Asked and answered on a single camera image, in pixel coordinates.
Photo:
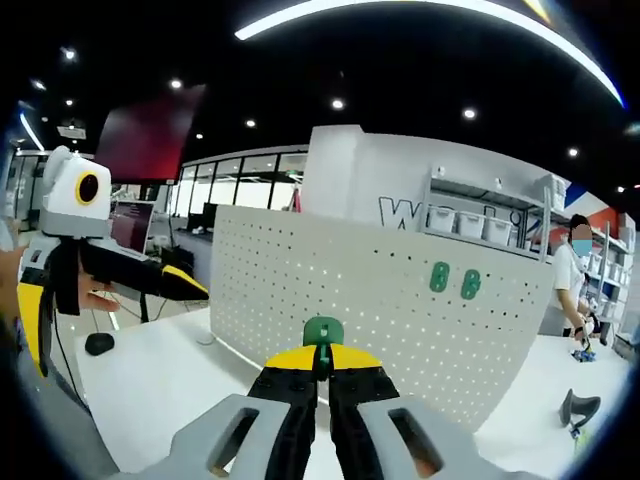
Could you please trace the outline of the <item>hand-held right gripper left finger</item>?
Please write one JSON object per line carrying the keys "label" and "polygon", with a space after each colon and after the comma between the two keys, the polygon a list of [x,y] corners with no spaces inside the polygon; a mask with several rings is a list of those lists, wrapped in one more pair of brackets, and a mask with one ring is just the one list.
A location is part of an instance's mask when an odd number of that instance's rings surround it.
{"label": "hand-held right gripper left finger", "polygon": [[302,479],[315,439],[317,347],[267,361],[246,395],[231,394],[173,437],[168,456],[116,479]]}

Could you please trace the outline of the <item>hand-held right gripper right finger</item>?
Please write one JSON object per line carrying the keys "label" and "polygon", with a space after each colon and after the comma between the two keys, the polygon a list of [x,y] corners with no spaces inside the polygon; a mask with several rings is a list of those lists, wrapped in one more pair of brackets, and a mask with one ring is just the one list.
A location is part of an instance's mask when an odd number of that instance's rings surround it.
{"label": "hand-held right gripper right finger", "polygon": [[535,479],[484,459],[473,436],[397,391],[368,352],[332,344],[331,439],[346,479]]}

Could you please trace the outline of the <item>person's left hand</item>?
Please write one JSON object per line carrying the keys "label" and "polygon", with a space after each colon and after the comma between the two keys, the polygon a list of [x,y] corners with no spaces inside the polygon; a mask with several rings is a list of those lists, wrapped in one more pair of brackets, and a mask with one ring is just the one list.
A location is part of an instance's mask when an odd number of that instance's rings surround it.
{"label": "person's left hand", "polygon": [[91,275],[80,273],[78,276],[78,304],[81,309],[116,312],[120,305],[117,301],[101,296],[111,293],[113,287],[95,280]]}

